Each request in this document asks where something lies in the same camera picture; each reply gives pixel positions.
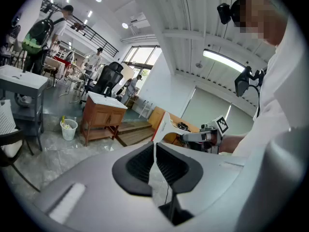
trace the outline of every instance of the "wooden stairs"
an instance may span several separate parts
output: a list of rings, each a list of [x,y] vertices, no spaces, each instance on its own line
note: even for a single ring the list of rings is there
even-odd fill
[[[145,121],[123,122],[118,127],[116,139],[123,146],[137,144],[154,134],[155,130],[151,126],[150,123]]]

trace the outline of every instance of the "roller blind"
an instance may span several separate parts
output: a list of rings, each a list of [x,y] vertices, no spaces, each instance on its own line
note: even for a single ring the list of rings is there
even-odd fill
[[[182,119],[200,128],[201,124],[220,115],[225,117],[229,106],[230,103],[227,101],[196,88]]]
[[[231,109],[226,119],[226,122],[229,127],[227,134],[231,135],[240,135],[247,133],[251,130],[253,125],[252,117],[250,117],[234,105],[231,105]]]

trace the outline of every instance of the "white bucket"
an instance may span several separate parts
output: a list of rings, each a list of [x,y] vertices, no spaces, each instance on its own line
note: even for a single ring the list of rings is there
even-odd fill
[[[75,131],[76,131],[76,128],[77,128],[77,122],[73,119],[66,118],[64,120],[64,123],[70,125],[72,127],[72,129],[64,128],[62,126],[62,121],[60,121],[60,126],[61,126],[61,129],[62,129],[62,136],[65,140],[71,141],[71,140],[73,140],[74,135],[75,135]]]

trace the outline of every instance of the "green backpack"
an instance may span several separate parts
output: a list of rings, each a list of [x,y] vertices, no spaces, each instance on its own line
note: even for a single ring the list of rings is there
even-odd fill
[[[29,54],[37,54],[40,52],[47,44],[47,41],[54,30],[54,25],[65,20],[65,18],[60,18],[53,22],[50,19],[52,14],[53,12],[51,12],[47,18],[35,23],[25,36],[22,48]]]

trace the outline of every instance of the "black office chair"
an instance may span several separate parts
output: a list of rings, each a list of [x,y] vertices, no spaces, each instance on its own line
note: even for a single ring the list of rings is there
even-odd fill
[[[84,95],[84,92],[88,93],[89,91],[104,95],[105,97],[110,97],[112,95],[112,89],[118,84],[121,79],[124,77],[120,72],[122,71],[124,67],[117,63],[113,62],[110,65],[104,66],[104,69],[101,73],[100,78],[98,79],[97,84],[92,87],[90,82],[92,79],[90,78],[88,80],[87,85],[84,87],[84,91],[82,93],[82,96]]]

